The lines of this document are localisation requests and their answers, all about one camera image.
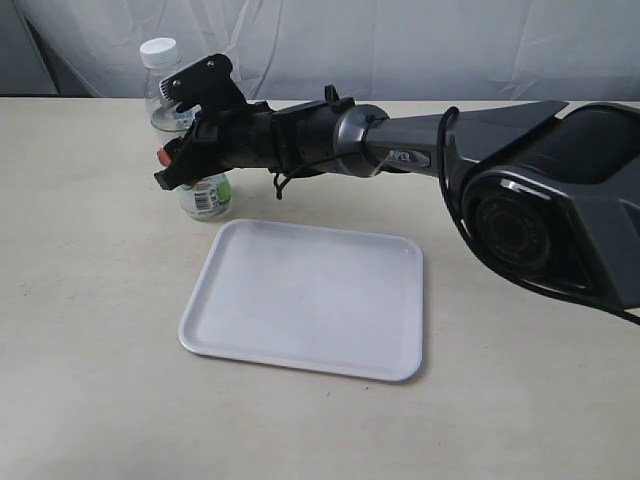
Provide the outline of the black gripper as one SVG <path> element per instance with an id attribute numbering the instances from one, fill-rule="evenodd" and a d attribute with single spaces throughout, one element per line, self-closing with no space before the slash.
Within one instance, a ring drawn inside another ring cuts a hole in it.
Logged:
<path id="1" fill-rule="evenodd" d="M 216 53 L 159 82 L 164 106 L 184 112 L 199 108 L 193 130 L 166 143 L 154 173 L 162 190 L 193 185 L 234 169 L 265 169 L 287 175 L 337 171 L 334 130 L 345 101 L 311 101 L 274 110 L 250 104 L 231 78 L 233 64 Z"/>

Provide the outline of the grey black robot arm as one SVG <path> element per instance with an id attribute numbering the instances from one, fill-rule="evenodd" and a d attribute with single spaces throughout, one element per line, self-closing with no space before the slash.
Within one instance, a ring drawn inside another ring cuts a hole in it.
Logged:
<path id="1" fill-rule="evenodd" d="M 382 173 L 435 178 L 468 248 L 526 290 L 618 315 L 639 305 L 639 111 L 561 100 L 449 107 L 393 117 L 326 86 L 317 101 L 249 102 L 214 54 L 165 75 L 162 101 L 195 110 L 162 148 L 172 190 L 264 169 L 282 193 L 297 179 Z"/>

